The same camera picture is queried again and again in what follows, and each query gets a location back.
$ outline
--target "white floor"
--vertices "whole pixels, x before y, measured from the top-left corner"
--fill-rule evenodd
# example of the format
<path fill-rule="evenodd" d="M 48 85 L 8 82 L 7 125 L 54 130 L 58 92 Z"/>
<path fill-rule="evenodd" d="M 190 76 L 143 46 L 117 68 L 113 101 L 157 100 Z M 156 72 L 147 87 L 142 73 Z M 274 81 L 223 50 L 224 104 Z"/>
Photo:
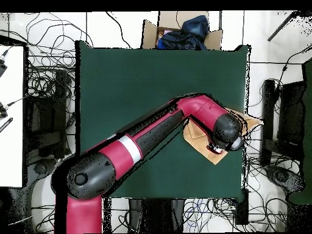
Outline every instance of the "white floor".
<path fill-rule="evenodd" d="M 291 11 L 222 11 L 222 50 L 234 50 L 240 44 L 249 44 L 252 47 L 250 56 L 250 95 L 249 105 L 256 104 L 260 101 L 259 89 L 264 80 L 274 78 L 279 79 L 282 73 L 282 68 L 287 59 L 303 50 L 309 44 L 311 44 L 312 35 L 309 35 L 311 31 L 310 24 L 301 19 L 297 19 L 288 24 L 283 30 L 281 30 L 277 36 L 268 42 L 267 39 L 276 30 L 279 24 L 290 14 Z M 31 43 L 39 43 L 42 46 L 52 46 L 56 37 L 62 33 L 62 28 L 52 27 L 48 30 L 48 33 L 43 37 L 46 29 L 53 24 L 61 24 L 59 19 L 67 20 L 81 30 L 86 31 L 91 37 L 93 46 L 96 48 L 127 48 L 125 42 L 121 39 L 121 33 L 118 25 L 106 15 L 105 12 L 91 12 L 91 13 L 41 13 L 39 17 L 31 24 L 35 24 L 36 21 L 45 19 L 44 21 L 34 25 L 33 27 L 27 26 L 38 14 L 24 14 L 24 13 L 12 13 L 10 15 L 10 31 L 18 32 L 24 38 L 27 38 L 27 31 L 29 32 L 29 41 Z M 131 45 L 132 48 L 139 48 L 141 44 L 141 33 L 143 20 L 147 19 L 152 23 L 157 23 L 158 12 L 113 12 L 113 16 L 119 21 L 124 39 Z M 7 30 L 7 21 L 1 19 L 0 15 L 0 29 Z M 219 12 L 209 12 L 208 16 L 210 22 L 210 29 L 217 30 L 219 27 Z M 7 35 L 7 33 L 0 32 L 0 35 Z M 86 40 L 86 35 L 81 33 L 73 26 L 65 26 L 65 35 L 70 36 L 74 40 Z M 10 37 L 20 39 L 19 36 L 10 33 Z M 36 47 L 30 47 L 35 54 L 40 54 Z M 71 40 L 66 38 L 62 44 L 62 49 L 74 49 L 74 44 Z M 301 63 L 312 57 L 312 52 L 299 54 L 290 60 L 288 69 L 284 73 L 282 82 L 290 83 L 298 80 L 302 80 Z M 248 109 L 250 115 L 260 117 L 261 116 L 261 104 Z M 275 118 L 275 137 L 277 133 L 278 117 Z M 69 130 L 70 133 L 74 133 L 74 126 Z M 251 139 L 260 139 L 260 131 L 252 134 Z M 74 148 L 74 136 L 68 138 L 69 146 L 73 151 Z M 251 145 L 255 149 L 259 149 L 260 142 L 252 141 Z M 257 156 L 257 152 L 248 148 L 247 152 L 251 156 Z M 54 195 L 50 189 L 49 184 L 50 177 L 41 180 L 37 183 L 33 194 L 32 206 L 37 207 L 40 205 L 53 205 Z M 279 197 L 284 199 L 282 190 L 271 184 L 265 176 L 259 174 L 256 177 L 249 177 L 249 189 L 250 189 L 250 209 L 253 207 L 262 206 L 261 197 L 257 194 L 257 190 L 267 202 L 270 198 Z M 274 213 L 286 211 L 285 205 L 282 202 L 270 202 L 268 205 Z M 128 209 L 128 201 L 126 199 L 113 199 L 112 211 L 112 229 L 119 226 L 119 215 L 124 215 Z M 264 209 L 258 208 L 258 211 L 252 210 L 250 212 L 249 220 L 261 220 L 264 218 Z M 36 211 L 34 213 L 34 223 L 38 224 L 42 219 L 48 215 L 51 211 Z M 222 217 L 212 214 L 203 214 L 201 219 L 202 225 L 206 222 L 206 226 L 203 227 L 203 232 L 232 232 L 232 226 L 229 221 Z M 266 225 L 253 224 L 253 226 L 260 231 L 264 231 Z M 197 232 L 199 225 L 195 223 L 186 223 L 186 232 Z M 51 225 L 46 223 L 42 227 L 43 230 L 50 230 Z M 115 232 L 126 232 L 125 227 L 118 228 Z"/>

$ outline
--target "black cable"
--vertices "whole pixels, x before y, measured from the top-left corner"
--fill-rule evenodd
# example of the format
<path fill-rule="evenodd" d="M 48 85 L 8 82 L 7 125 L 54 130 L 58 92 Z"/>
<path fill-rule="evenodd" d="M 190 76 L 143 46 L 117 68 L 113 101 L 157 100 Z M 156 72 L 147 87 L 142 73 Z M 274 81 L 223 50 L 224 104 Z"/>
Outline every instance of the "black cable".
<path fill-rule="evenodd" d="M 175 20 L 177 21 L 178 27 L 181 29 L 181 26 L 180 26 L 180 24 L 178 23 L 178 12 L 179 12 L 179 11 L 177 11 L 177 14 L 175 15 Z"/>
<path fill-rule="evenodd" d="M 118 26 L 119 26 L 119 28 L 120 28 L 120 32 L 121 32 L 121 39 L 123 40 L 123 42 L 125 42 L 125 44 L 127 44 L 128 45 L 128 47 L 129 48 L 131 48 L 131 46 L 128 44 L 128 42 L 126 42 L 125 40 L 124 40 L 124 36 L 123 36 L 123 34 L 122 34 L 122 28 L 121 28 L 121 25 L 120 25 L 120 23 L 119 22 L 117 22 L 117 20 L 116 19 L 114 19 L 114 17 L 112 17 L 108 12 L 106 12 L 106 14 L 111 18 L 111 19 L 113 19 L 114 21 L 115 21 L 115 23 L 117 23 L 118 24 Z"/>

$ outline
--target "white tile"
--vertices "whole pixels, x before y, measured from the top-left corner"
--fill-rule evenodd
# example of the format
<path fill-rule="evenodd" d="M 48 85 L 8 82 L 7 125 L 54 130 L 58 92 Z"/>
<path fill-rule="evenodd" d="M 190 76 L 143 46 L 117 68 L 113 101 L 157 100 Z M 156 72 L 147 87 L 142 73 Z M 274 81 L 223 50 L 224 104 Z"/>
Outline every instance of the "white tile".
<path fill-rule="evenodd" d="M 207 232 L 232 232 L 231 223 L 228 220 L 223 219 L 220 216 L 213 215 L 210 219 L 208 219 L 208 223 L 206 224 Z"/>
<path fill-rule="evenodd" d="M 123 216 L 125 215 L 125 211 L 112 211 L 112 231 L 113 233 L 127 233 L 128 229 L 127 227 L 123 226 L 122 223 L 124 223 L 124 218 Z"/>
<path fill-rule="evenodd" d="M 140 48 L 143 20 L 157 24 L 158 11 L 153 12 L 109 12 L 120 23 L 123 38 L 132 48 Z M 118 24 L 105 12 L 88 13 L 88 34 L 95 48 L 129 48 L 121 38 Z"/>
<path fill-rule="evenodd" d="M 129 209 L 129 200 L 128 198 L 112 198 L 112 209 Z"/>
<path fill-rule="evenodd" d="M 297 18 L 286 25 L 270 42 L 268 38 L 292 11 L 245 11 L 244 44 L 252 47 L 251 61 L 283 62 L 312 42 L 311 23 Z M 303 63 L 312 57 L 307 52 L 293 57 L 291 63 Z"/>
<path fill-rule="evenodd" d="M 39 180 L 32 193 L 32 206 L 55 205 L 55 195 L 51 189 L 51 175 Z"/>
<path fill-rule="evenodd" d="M 76 141 L 74 135 L 67 136 L 66 147 L 69 147 L 71 154 L 74 154 L 76 152 Z"/>
<path fill-rule="evenodd" d="M 242 44 L 243 11 L 222 11 L 222 50 L 235 50 Z"/>
<path fill-rule="evenodd" d="M 53 230 L 54 223 L 54 211 L 49 209 L 45 210 L 32 210 L 32 223 L 34 225 L 35 230 L 37 229 L 39 232 L 46 232 L 48 230 Z"/>
<path fill-rule="evenodd" d="M 19 33 L 22 37 L 28 39 L 32 44 L 39 46 L 57 47 L 64 50 L 73 50 L 73 40 L 85 40 L 85 13 L 35 13 L 26 15 L 25 13 L 13 13 L 10 16 L 10 30 Z M 22 40 L 19 36 L 12 33 L 12 38 Z M 39 47 L 41 50 L 49 52 L 48 48 Z M 40 54 L 40 50 L 36 46 L 30 46 L 30 51 L 35 55 Z M 54 50 L 54 54 L 59 54 L 63 51 Z"/>
<path fill-rule="evenodd" d="M 8 15 L 0 13 L 0 30 L 8 30 Z M 1 36 L 7 37 L 7 32 L 0 31 Z"/>
<path fill-rule="evenodd" d="M 219 11 L 208 11 L 209 30 L 219 30 Z"/>

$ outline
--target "black plastic part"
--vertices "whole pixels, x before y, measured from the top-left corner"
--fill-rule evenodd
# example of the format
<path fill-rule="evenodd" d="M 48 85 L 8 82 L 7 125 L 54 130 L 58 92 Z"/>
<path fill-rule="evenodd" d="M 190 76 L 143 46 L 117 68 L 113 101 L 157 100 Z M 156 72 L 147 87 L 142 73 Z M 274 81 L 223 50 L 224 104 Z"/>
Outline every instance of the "black plastic part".
<path fill-rule="evenodd" d="M 3 107 L 3 104 L 0 102 L 0 119 L 7 117 L 7 111 Z"/>
<path fill-rule="evenodd" d="M 274 90 L 275 90 L 275 81 L 274 80 L 265 80 L 262 87 L 262 96 L 263 96 L 263 122 L 264 125 L 261 131 L 261 139 L 271 140 L 273 137 L 273 119 L 274 119 Z M 267 150 L 264 146 L 264 142 L 261 142 L 260 149 L 260 165 L 267 166 L 271 163 L 272 151 Z"/>
<path fill-rule="evenodd" d="M 126 125 L 122 129 L 118 130 L 117 133 L 126 133 L 130 136 L 134 136 L 136 133 L 142 131 L 145 127 L 149 126 L 159 118 L 163 117 L 165 114 L 177 108 L 175 102 L 170 102 L 159 106 L 141 116 L 140 118 L 134 120 L 130 124 Z"/>
<path fill-rule="evenodd" d="M 7 66 L 3 63 L 0 63 L 0 77 L 4 74 L 6 69 L 7 69 Z"/>
<path fill-rule="evenodd" d="M 104 194 L 115 182 L 115 168 L 99 152 L 83 156 L 67 175 L 68 195 L 73 199 L 92 199 Z"/>
<path fill-rule="evenodd" d="M 146 202 L 144 205 L 144 202 L 143 199 L 129 199 L 130 229 L 128 233 L 147 233 L 152 229 L 159 229 L 158 232 L 168 232 L 168 228 L 163 227 L 163 225 L 170 225 L 172 232 L 183 232 L 183 208 L 185 199 L 149 199 L 147 202 L 149 202 L 150 206 L 146 206 Z M 154 215 L 153 218 L 145 218 L 146 215 L 152 214 L 153 210 L 157 209 L 159 205 L 164 206 L 165 203 L 167 203 L 165 214 L 171 213 L 172 218 L 168 216 L 166 217 L 166 221 L 162 222 L 161 220 L 165 219 L 162 213 L 158 214 L 159 217 Z"/>
<path fill-rule="evenodd" d="M 292 158 L 293 160 L 301 161 L 303 157 L 303 146 L 299 144 L 291 144 L 280 140 L 263 139 L 262 146 L 269 152 L 275 152 Z"/>
<path fill-rule="evenodd" d="M 143 199 L 140 213 L 138 233 L 180 232 L 176 222 L 181 216 L 176 215 L 172 199 Z"/>
<path fill-rule="evenodd" d="M 277 139 L 293 144 L 302 144 L 304 136 L 304 104 L 306 84 L 293 82 L 281 89 Z"/>
<path fill-rule="evenodd" d="M 75 123 L 75 121 L 76 121 L 76 114 L 73 113 L 71 115 L 71 118 L 66 123 L 66 128 L 69 128 L 70 126 L 72 126 Z"/>
<path fill-rule="evenodd" d="M 292 192 L 300 192 L 304 190 L 305 183 L 301 176 L 279 166 L 267 166 L 264 168 L 266 177 L 273 184 L 280 186 L 287 196 Z"/>
<path fill-rule="evenodd" d="M 240 136 L 241 123 L 234 115 L 226 113 L 216 120 L 213 131 L 214 135 L 212 140 L 214 144 L 225 149 L 228 144 L 234 143 Z"/>
<path fill-rule="evenodd" d="M 31 218 L 32 192 L 38 180 L 53 172 L 54 165 L 54 159 L 40 160 L 38 163 L 29 165 L 27 184 L 24 188 L 0 188 L 0 204 L 2 204 L 0 206 L 0 232 L 2 234 L 34 233 Z"/>
<path fill-rule="evenodd" d="M 183 120 L 183 112 L 179 111 L 137 139 L 143 156 L 163 141 Z"/>
<path fill-rule="evenodd" d="M 235 205 L 234 220 L 236 225 L 247 225 L 249 223 L 249 191 L 247 188 L 243 188 L 242 191 L 244 200 Z"/>

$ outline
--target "cardboard box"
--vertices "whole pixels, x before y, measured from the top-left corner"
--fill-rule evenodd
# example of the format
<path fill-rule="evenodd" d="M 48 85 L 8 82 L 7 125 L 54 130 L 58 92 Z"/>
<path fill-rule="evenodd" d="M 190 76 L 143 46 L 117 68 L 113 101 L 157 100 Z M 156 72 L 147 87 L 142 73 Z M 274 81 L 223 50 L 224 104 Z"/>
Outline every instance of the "cardboard box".
<path fill-rule="evenodd" d="M 157 26 L 144 20 L 142 44 L 143 49 L 155 49 L 157 35 L 164 30 L 180 30 L 183 23 L 199 15 L 208 16 L 208 11 L 159 11 Z M 222 40 L 222 29 L 209 32 L 205 38 L 204 45 L 207 49 L 220 50 Z"/>

